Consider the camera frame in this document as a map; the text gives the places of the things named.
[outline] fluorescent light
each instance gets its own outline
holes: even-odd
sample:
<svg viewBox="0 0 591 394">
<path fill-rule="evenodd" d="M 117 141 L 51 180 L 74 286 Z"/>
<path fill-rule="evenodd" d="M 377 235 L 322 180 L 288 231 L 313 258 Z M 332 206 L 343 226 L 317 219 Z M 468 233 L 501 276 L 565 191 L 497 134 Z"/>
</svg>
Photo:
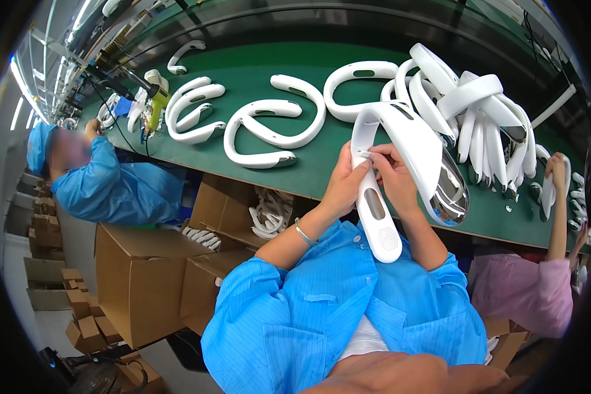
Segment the fluorescent light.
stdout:
<svg viewBox="0 0 591 394">
<path fill-rule="evenodd" d="M 79 11 L 79 14 L 77 15 L 77 19 L 74 20 L 74 25 L 72 25 L 73 30 L 77 30 L 77 27 L 79 26 L 79 23 L 81 22 L 81 18 L 83 18 L 83 13 L 86 12 L 86 8 L 89 4 L 90 4 L 90 0 L 86 0 L 86 2 L 83 3 L 83 7 L 81 7 L 81 10 Z"/>
<path fill-rule="evenodd" d="M 26 130 L 28 130 L 29 127 L 31 127 L 31 120 L 33 120 L 34 113 L 35 113 L 35 110 L 31 110 L 31 113 L 28 114 L 28 120 L 26 121 Z"/>
<path fill-rule="evenodd" d="M 24 98 L 22 96 L 20 96 L 20 99 L 17 102 L 16 112 L 14 112 L 14 114 L 13 114 L 13 120 L 11 121 L 11 131 L 13 131 L 13 130 L 16 129 L 17 116 L 19 115 L 20 109 L 22 109 L 22 103 L 23 102 L 24 102 Z"/>
<path fill-rule="evenodd" d="M 20 87 L 22 94 L 24 95 L 24 97 L 26 97 L 26 101 L 28 101 L 28 103 L 32 106 L 32 108 L 35 110 L 37 115 L 40 118 L 42 118 L 44 120 L 44 122 L 47 122 L 46 116 L 44 116 L 44 114 L 42 114 L 41 110 L 39 109 L 39 106 L 37 105 L 35 100 L 33 100 L 33 96 L 31 96 L 31 93 L 28 91 L 28 88 L 24 84 L 22 74 L 19 72 L 19 68 L 17 67 L 14 56 L 11 57 L 11 73 L 13 74 L 13 77 L 16 79 L 17 85 Z"/>
</svg>

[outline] green workbench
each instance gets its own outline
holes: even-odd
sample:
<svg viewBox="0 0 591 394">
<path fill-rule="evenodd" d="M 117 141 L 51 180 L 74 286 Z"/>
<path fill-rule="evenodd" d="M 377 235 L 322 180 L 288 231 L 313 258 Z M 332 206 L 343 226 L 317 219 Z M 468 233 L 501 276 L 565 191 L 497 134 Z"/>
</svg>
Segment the green workbench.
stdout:
<svg viewBox="0 0 591 394">
<path fill-rule="evenodd" d="M 192 51 L 191 56 L 181 59 L 178 64 L 188 68 L 188 74 L 174 76 L 163 65 L 160 73 L 169 81 L 169 91 L 175 92 L 183 83 L 198 76 L 208 76 L 214 83 L 226 87 L 226 93 L 210 102 L 215 110 L 197 127 L 222 120 L 228 122 L 230 116 L 240 107 L 258 99 L 289 99 L 302 107 L 298 118 L 256 117 L 261 123 L 284 135 L 293 136 L 305 130 L 313 121 L 316 107 L 313 102 L 293 93 L 277 90 L 270 84 L 274 74 L 284 74 L 304 79 L 320 91 L 328 75 L 335 69 L 359 60 L 388 60 L 401 64 L 409 58 L 407 54 L 392 52 L 373 47 L 363 47 L 339 43 L 287 42 L 264 43 L 231 47 L 218 51 Z M 368 101 L 378 101 L 385 81 L 362 79 L 341 84 L 334 98 L 340 105 L 350 105 Z M 82 129 L 88 119 L 96 116 L 101 106 L 100 101 L 92 102 L 82 112 Z M 190 112 L 187 108 L 181 115 Z M 145 154 L 145 146 L 140 143 L 139 133 L 126 131 L 127 118 L 119 117 L 118 124 L 132 147 Z M 293 194 L 321 199 L 331 171 L 337 161 L 340 147 L 350 139 L 352 124 L 326 115 L 326 122 L 317 137 L 299 149 L 293 149 L 297 162 L 293 166 L 271 169 L 249 169 L 231 162 L 223 149 L 221 135 L 212 136 L 208 141 L 197 145 L 184 145 L 169 137 L 166 126 L 160 133 L 149 139 L 149 153 L 166 162 L 199 169 L 223 177 L 243 182 L 267 186 Z M 131 150 L 117 127 L 106 131 L 110 142 L 122 149 Z M 536 142 L 550 152 L 561 151 L 570 157 L 572 171 L 583 173 L 583 163 L 575 156 L 570 147 L 544 125 L 535 130 Z M 383 129 L 379 129 L 376 144 L 389 142 Z M 242 154 L 267 153 L 280 149 L 261 141 L 241 127 L 236 135 L 236 149 Z M 549 244 L 553 222 L 542 223 L 539 218 L 540 207 L 528 193 L 532 180 L 526 179 L 519 188 L 519 201 L 507 200 L 500 193 L 492 192 L 484 186 L 471 185 L 468 181 L 468 164 L 460 164 L 460 170 L 468 184 L 470 193 L 470 211 L 466 220 L 453 228 L 467 234 L 473 234 L 512 243 L 546 248 Z M 544 166 L 538 164 L 536 181 L 542 184 Z M 574 214 L 568 209 L 568 217 Z M 575 234 L 569 231 L 568 249 L 573 247 Z"/>
</svg>

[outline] speaker grille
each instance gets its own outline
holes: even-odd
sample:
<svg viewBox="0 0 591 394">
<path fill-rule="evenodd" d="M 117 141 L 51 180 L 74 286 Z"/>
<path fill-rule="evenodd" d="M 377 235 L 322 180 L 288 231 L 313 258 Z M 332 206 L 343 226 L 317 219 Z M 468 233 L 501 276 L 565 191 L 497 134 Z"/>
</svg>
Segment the speaker grille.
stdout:
<svg viewBox="0 0 591 394">
<path fill-rule="evenodd" d="M 395 250 L 398 248 L 398 233 L 392 227 L 386 227 L 379 230 L 379 243 L 386 250 Z"/>
<path fill-rule="evenodd" d="M 396 73 L 394 71 L 392 71 L 391 69 L 381 69 L 379 71 L 379 78 L 388 78 L 388 79 L 392 79 L 396 76 Z"/>
</svg>

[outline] small cardboard box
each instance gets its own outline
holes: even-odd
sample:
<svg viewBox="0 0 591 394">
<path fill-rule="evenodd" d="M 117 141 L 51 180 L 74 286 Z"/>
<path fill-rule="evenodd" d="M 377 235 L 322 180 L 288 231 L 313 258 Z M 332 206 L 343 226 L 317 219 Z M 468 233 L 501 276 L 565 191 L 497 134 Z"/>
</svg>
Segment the small cardboard box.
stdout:
<svg viewBox="0 0 591 394">
<path fill-rule="evenodd" d="M 124 378 L 121 392 L 133 391 L 142 384 L 142 368 L 147 373 L 147 386 L 141 391 L 142 394 L 163 394 L 165 391 L 164 380 L 155 369 L 151 368 L 143 358 L 136 358 L 136 362 L 127 365 L 118 365 Z"/>
<path fill-rule="evenodd" d="M 80 320 L 90 316 L 90 306 L 86 301 L 85 293 L 79 289 L 74 289 L 66 290 L 65 294 L 68 296 L 68 302 L 75 319 Z"/>
<path fill-rule="evenodd" d="M 499 342 L 496 344 L 490 354 L 493 358 L 489 362 L 489 366 L 504 370 L 510 365 L 510 362 L 517 354 L 519 348 L 528 336 L 527 331 L 513 332 L 511 324 L 508 319 L 499 319 L 492 317 L 482 317 L 484 326 L 486 327 L 486 335 L 489 338 L 499 337 Z"/>
<path fill-rule="evenodd" d="M 76 268 L 64 268 L 61 270 L 62 280 L 76 280 L 83 282 L 83 276 Z"/>
<path fill-rule="evenodd" d="M 99 305 L 130 347 L 184 327 L 180 301 L 186 258 L 207 253 L 212 250 L 173 230 L 97 226 Z"/>
<path fill-rule="evenodd" d="M 94 317 L 88 316 L 79 319 L 79 331 L 81 331 L 83 342 L 88 349 L 98 351 L 107 347 L 107 342 L 105 342 L 105 339 L 102 337 Z"/>
<path fill-rule="evenodd" d="M 61 232 L 56 216 L 33 214 L 32 225 L 35 231 Z"/>
<path fill-rule="evenodd" d="M 107 343 L 112 344 L 123 340 L 116 328 L 111 324 L 110 319 L 105 316 L 95 317 L 96 325 L 101 329 L 102 335 Z"/>
<path fill-rule="evenodd" d="M 87 304 L 90 306 L 90 314 L 95 318 L 105 316 L 98 303 L 98 297 L 91 295 L 90 293 L 84 293 L 84 295 L 86 296 Z"/>
<path fill-rule="evenodd" d="M 219 294 L 215 278 L 225 278 L 253 255 L 251 250 L 238 249 L 188 258 L 180 305 L 180 318 L 187 327 L 198 335 L 204 334 Z"/>
<path fill-rule="evenodd" d="M 34 238 L 33 243 L 36 248 L 45 247 L 48 249 L 61 249 L 63 247 L 61 232 L 50 232 L 36 229 L 31 230 L 33 230 L 33 232 L 31 233 L 31 231 L 29 231 L 29 242 L 31 242 L 31 238 Z"/>
<path fill-rule="evenodd" d="M 45 234 L 42 234 L 41 238 L 39 238 L 34 228 L 31 227 L 28 229 L 28 243 L 32 257 L 45 260 L 65 260 L 65 255 L 63 254 L 61 247 L 46 245 L 45 243 L 47 243 L 48 240 L 44 238 L 44 236 Z M 56 245 L 56 240 L 51 240 L 50 243 Z"/>
<path fill-rule="evenodd" d="M 67 290 L 78 289 L 78 282 L 83 282 L 83 277 L 81 276 L 81 273 L 79 272 L 79 270 L 75 268 L 64 268 L 61 270 L 61 275 L 63 285 Z"/>
<path fill-rule="evenodd" d="M 37 197 L 52 197 L 52 193 L 50 192 L 50 185 L 43 185 L 43 186 L 35 186 L 33 188 L 35 195 Z"/>
<path fill-rule="evenodd" d="M 68 327 L 65 329 L 65 336 L 68 337 L 68 340 L 74 349 L 77 349 L 83 354 L 89 354 L 101 350 L 101 348 L 97 347 L 100 343 L 93 344 L 92 341 L 86 341 L 83 338 L 79 329 L 79 324 L 72 320 L 68 323 Z"/>
<path fill-rule="evenodd" d="M 49 197 L 33 197 L 33 212 L 36 214 L 56 216 L 55 201 Z"/>
<path fill-rule="evenodd" d="M 78 289 L 79 288 L 79 286 L 77 286 L 77 282 L 74 279 L 64 281 L 63 282 L 63 287 L 66 290 L 74 290 L 74 289 Z"/>
<path fill-rule="evenodd" d="M 61 283 L 65 262 L 24 257 L 28 288 L 26 292 L 33 310 L 57 311 L 70 309 Z"/>
</svg>

